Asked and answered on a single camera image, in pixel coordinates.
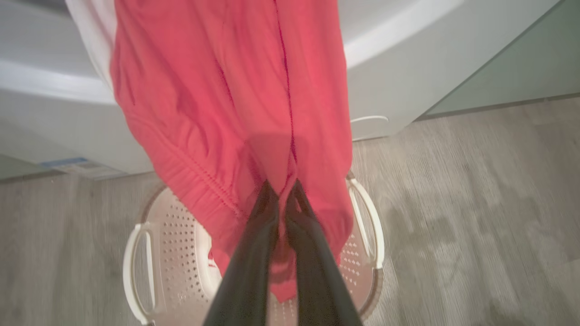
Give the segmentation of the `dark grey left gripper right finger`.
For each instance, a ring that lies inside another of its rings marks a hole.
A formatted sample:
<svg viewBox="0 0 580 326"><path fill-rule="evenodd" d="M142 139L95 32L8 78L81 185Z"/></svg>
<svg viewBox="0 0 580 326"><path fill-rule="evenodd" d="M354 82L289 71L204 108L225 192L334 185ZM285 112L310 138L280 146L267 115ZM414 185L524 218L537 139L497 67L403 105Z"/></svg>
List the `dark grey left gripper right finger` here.
<svg viewBox="0 0 580 326"><path fill-rule="evenodd" d="M323 229L296 180L285 205L288 242L296 254L299 326L361 326Z"/></svg>

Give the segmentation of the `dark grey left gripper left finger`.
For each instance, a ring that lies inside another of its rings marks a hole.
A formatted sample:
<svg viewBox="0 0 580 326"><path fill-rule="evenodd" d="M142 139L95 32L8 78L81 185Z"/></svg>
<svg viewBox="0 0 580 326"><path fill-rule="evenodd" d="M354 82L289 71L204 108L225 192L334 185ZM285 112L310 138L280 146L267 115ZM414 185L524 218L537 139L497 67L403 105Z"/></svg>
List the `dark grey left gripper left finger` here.
<svg viewBox="0 0 580 326"><path fill-rule="evenodd" d="M279 198L268 181L205 317L205 326L265 326L270 258L278 241Z"/></svg>

